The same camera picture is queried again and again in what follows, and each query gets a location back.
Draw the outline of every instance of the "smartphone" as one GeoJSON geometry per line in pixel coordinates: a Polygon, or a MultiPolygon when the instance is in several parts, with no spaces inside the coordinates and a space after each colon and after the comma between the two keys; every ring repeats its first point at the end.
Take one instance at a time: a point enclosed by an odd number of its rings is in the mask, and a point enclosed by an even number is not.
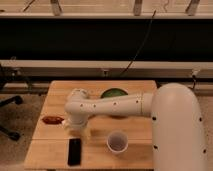
{"type": "Polygon", "coordinates": [[[81,139],[73,138],[69,140],[68,165],[81,164],[81,139]]]}

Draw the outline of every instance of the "chair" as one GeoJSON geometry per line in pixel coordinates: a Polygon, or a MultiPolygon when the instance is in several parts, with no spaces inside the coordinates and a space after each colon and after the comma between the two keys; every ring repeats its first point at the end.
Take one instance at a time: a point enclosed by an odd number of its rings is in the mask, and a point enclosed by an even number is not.
{"type": "MultiPolygon", "coordinates": [[[[6,79],[5,79],[5,74],[3,72],[3,68],[0,65],[0,89],[3,89],[6,79]]],[[[0,101],[0,107],[5,106],[9,103],[15,102],[17,105],[21,104],[23,102],[22,98],[20,96],[13,96],[9,99],[0,101]]],[[[2,125],[0,125],[0,132],[4,133],[6,136],[8,136],[11,140],[18,141],[20,138],[20,134],[18,132],[12,132],[9,131],[8,129],[4,128],[2,125]]]]}

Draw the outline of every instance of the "paper cup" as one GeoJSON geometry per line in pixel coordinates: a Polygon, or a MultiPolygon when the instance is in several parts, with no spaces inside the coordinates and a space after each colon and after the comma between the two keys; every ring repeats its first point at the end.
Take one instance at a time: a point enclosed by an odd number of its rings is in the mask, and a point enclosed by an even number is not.
{"type": "Polygon", "coordinates": [[[107,137],[107,147],[113,154],[120,154],[128,147],[128,138],[122,131],[113,131],[107,137]]]}

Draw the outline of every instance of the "black wall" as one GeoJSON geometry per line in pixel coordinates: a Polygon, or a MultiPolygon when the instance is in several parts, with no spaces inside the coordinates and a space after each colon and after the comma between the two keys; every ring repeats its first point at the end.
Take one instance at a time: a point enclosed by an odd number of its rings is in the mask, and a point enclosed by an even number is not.
{"type": "MultiPolygon", "coordinates": [[[[0,19],[0,59],[130,60],[149,22],[0,19]]],[[[213,20],[154,20],[137,60],[213,61],[213,20]]]]}

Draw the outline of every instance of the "wooden table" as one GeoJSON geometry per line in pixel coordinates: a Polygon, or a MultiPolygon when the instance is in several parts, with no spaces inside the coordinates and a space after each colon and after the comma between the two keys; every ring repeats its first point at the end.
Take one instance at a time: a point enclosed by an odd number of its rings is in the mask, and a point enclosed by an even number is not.
{"type": "Polygon", "coordinates": [[[154,81],[53,81],[46,96],[40,118],[32,137],[25,169],[153,169],[151,119],[95,116],[89,119],[91,138],[83,141],[80,166],[67,165],[68,140],[72,138],[63,126],[46,125],[44,116],[66,118],[66,98],[74,88],[84,88],[91,98],[99,98],[109,88],[122,88],[129,94],[153,92],[154,81]],[[106,137],[113,130],[123,130],[129,147],[120,156],[113,155],[106,146],[106,137]]]}

